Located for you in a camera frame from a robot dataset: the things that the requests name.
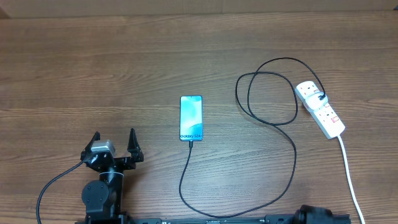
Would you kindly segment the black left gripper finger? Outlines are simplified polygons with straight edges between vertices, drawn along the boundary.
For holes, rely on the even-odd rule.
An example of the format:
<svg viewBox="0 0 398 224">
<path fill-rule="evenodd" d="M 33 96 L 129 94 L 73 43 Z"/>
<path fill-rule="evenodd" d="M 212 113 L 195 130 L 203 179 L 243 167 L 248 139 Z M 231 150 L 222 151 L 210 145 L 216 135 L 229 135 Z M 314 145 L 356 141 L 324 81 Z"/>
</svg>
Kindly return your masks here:
<svg viewBox="0 0 398 224">
<path fill-rule="evenodd" d="M 92 150 L 91 147 L 95 141 L 100 140 L 100 133 L 95 132 L 94 136 L 91 138 L 90 142 L 87 144 L 87 146 L 84 148 L 84 150 L 81 152 L 80 160 L 81 161 L 88 161 L 89 158 L 92 155 Z"/>
<path fill-rule="evenodd" d="M 129 133 L 129 142 L 127 145 L 127 151 L 131 154 L 131 157 L 134 160 L 134 162 L 144 161 L 144 155 L 137 141 L 137 136 L 134 128 L 131 128 Z"/>
</svg>

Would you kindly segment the blue Galaxy smartphone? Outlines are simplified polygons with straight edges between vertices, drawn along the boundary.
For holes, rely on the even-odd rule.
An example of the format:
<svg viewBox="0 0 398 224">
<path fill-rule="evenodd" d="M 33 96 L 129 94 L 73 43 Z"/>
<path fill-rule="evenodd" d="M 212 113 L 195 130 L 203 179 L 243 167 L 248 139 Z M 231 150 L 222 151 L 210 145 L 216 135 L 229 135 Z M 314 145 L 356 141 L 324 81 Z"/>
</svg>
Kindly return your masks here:
<svg viewBox="0 0 398 224">
<path fill-rule="evenodd" d="M 180 140 L 203 139 L 203 97 L 190 95 L 180 97 Z"/>
</svg>

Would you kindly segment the white USB charger plug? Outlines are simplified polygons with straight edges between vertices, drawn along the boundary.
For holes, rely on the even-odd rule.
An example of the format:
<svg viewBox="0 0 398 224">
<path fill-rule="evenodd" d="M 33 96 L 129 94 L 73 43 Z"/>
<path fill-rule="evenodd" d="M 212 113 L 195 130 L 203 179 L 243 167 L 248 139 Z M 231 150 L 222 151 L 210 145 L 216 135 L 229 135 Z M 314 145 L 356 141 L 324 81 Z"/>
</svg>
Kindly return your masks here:
<svg viewBox="0 0 398 224">
<path fill-rule="evenodd" d="M 316 92 L 305 99 L 305 105 L 309 112 L 319 110 L 328 103 L 328 97 L 323 92 Z"/>
</svg>

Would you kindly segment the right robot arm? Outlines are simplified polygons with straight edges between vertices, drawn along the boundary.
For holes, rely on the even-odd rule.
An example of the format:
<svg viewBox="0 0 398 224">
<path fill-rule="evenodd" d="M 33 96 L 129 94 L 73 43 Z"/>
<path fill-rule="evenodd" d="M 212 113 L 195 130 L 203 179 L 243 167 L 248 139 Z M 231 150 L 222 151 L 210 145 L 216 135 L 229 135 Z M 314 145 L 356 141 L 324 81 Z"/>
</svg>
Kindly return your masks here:
<svg viewBox="0 0 398 224">
<path fill-rule="evenodd" d="M 331 210 L 302 205 L 294 214 L 293 224 L 333 224 Z"/>
</svg>

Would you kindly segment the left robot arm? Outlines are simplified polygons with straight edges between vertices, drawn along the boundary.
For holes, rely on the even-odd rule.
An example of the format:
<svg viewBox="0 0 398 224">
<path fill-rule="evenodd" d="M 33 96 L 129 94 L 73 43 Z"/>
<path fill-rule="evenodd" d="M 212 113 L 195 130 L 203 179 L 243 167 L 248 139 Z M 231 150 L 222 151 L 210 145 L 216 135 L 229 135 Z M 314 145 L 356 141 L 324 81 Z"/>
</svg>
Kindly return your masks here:
<svg viewBox="0 0 398 224">
<path fill-rule="evenodd" d="M 127 152 L 130 156 L 115 157 L 115 147 L 109 139 L 101 140 L 95 132 L 81 152 L 81 161 L 99 173 L 99 179 L 89 182 L 82 190 L 81 198 L 86 207 L 85 223 L 133 223 L 133 219 L 121 210 L 124 171 L 133 170 L 144 155 L 132 128 Z"/>
</svg>

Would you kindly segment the white power strip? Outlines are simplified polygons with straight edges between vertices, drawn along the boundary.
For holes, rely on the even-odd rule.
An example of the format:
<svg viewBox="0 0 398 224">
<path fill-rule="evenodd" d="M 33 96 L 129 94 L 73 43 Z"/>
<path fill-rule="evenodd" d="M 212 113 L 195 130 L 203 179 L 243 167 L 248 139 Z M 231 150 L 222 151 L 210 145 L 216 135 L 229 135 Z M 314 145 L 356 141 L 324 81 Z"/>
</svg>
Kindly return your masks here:
<svg viewBox="0 0 398 224">
<path fill-rule="evenodd" d="M 305 105 L 306 97 L 316 93 L 322 92 L 312 81 L 306 81 L 298 84 L 295 88 L 295 92 Z M 319 110 L 309 112 L 315 122 L 318 124 L 327 139 L 340 138 L 341 134 L 345 130 L 345 125 L 343 124 L 340 117 L 331 107 L 329 102 L 320 108 Z"/>
</svg>

